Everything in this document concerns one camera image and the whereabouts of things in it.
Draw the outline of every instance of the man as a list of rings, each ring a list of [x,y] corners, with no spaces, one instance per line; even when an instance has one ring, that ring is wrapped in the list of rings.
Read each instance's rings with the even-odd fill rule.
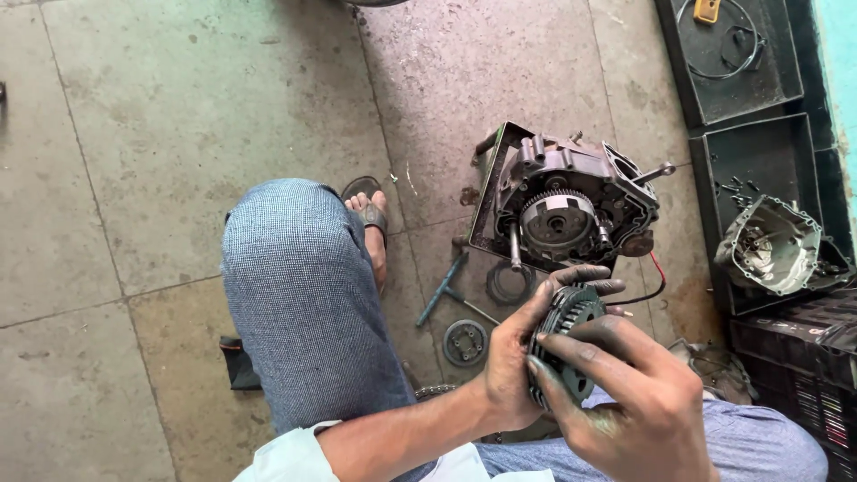
[[[526,341],[559,287],[624,289],[603,267],[552,274],[494,328],[481,375],[416,404],[378,294],[387,201],[372,178],[352,183],[344,199],[323,184],[281,179],[254,187],[227,217],[226,295],[279,435],[236,480],[825,479],[824,453],[800,427],[768,408],[703,400],[686,365],[618,316],[538,340],[600,387],[576,405],[553,370],[526,357]],[[542,414],[527,370],[564,439],[470,443]]]

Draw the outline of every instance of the blue trousers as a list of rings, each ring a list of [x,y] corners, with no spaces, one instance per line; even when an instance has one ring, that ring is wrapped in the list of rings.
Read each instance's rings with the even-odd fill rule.
[[[415,403],[390,341],[363,224],[324,184],[279,179],[232,209],[221,271],[277,434]],[[612,401],[597,389],[586,406]],[[724,481],[823,481],[827,460],[798,425],[764,407],[704,402]],[[488,474],[550,468],[558,482],[609,480],[562,439],[477,444]],[[398,480],[421,479],[434,462]]]

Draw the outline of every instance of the dirty hand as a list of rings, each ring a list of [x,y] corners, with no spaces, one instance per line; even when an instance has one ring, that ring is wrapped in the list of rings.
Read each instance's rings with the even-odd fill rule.
[[[576,455],[617,482],[719,480],[705,446],[702,382],[664,347],[611,315],[536,339],[617,402],[581,408],[556,371],[527,358]]]
[[[473,381],[487,399],[494,423],[489,432],[515,431],[532,424],[542,409],[530,398],[526,376],[527,347],[530,337],[544,319],[556,290],[573,282],[588,282],[599,295],[606,296],[625,289],[622,280],[608,280],[610,270],[604,266],[581,265],[552,273],[533,297],[491,333],[488,362]],[[611,312],[621,313],[621,308]]]

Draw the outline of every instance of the white shirt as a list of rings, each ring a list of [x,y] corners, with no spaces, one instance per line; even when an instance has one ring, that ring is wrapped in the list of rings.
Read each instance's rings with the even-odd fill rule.
[[[315,439],[318,431],[340,421],[321,422],[308,429],[295,429],[285,433],[261,449],[256,450],[253,465],[238,474],[234,482],[339,482],[330,463]],[[502,473],[493,479],[488,476],[476,445],[466,443],[438,459],[421,482],[554,482],[550,469],[540,472]]]

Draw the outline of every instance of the black sandal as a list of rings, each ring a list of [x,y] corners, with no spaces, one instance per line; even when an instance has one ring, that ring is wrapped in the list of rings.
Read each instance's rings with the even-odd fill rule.
[[[369,204],[367,204],[363,209],[354,209],[354,212],[360,216],[360,219],[363,221],[363,227],[375,226],[381,230],[381,234],[384,236],[384,248],[386,248],[387,216],[380,208],[372,203],[372,196],[380,190],[381,184],[377,179],[372,176],[363,176],[362,178],[357,178],[351,181],[347,186],[345,186],[345,189],[342,191],[342,199],[351,199],[353,196],[357,196],[360,193],[366,194],[366,197],[369,199]]]

